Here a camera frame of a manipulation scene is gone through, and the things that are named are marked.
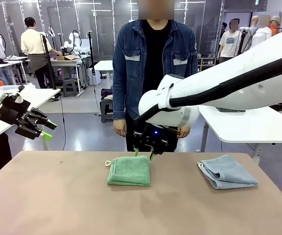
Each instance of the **blue towel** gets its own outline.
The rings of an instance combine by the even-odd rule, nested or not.
[[[229,155],[202,160],[198,166],[215,189],[247,188],[258,185],[258,181]]]

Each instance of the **black hair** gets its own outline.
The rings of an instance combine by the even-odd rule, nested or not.
[[[24,23],[27,27],[33,27],[35,24],[35,20],[32,17],[27,17],[25,18]]]
[[[239,18],[234,18],[234,19],[232,19],[232,21],[233,20],[238,20],[238,24],[240,24],[240,19]]]

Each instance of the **stool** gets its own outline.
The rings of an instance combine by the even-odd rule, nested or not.
[[[106,119],[113,119],[112,114],[106,114],[106,105],[112,105],[113,101],[108,99],[101,99],[101,122],[105,123]]]
[[[64,97],[67,97],[68,95],[77,96],[78,94],[76,84],[73,79],[63,79],[63,90],[64,90]]]

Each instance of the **hand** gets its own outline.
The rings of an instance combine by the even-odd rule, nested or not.
[[[125,119],[114,120],[114,130],[116,134],[126,137],[127,134],[127,123]]]
[[[190,133],[190,130],[191,130],[190,126],[178,127],[178,131],[180,132],[180,134],[177,136],[177,138],[181,139],[187,137]]]

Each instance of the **folded towel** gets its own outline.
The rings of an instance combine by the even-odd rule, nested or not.
[[[109,185],[151,185],[150,163],[146,156],[115,158],[105,164],[111,167],[107,179]]]
[[[258,185],[258,181],[229,155],[202,160],[198,166],[215,189],[247,188]]]

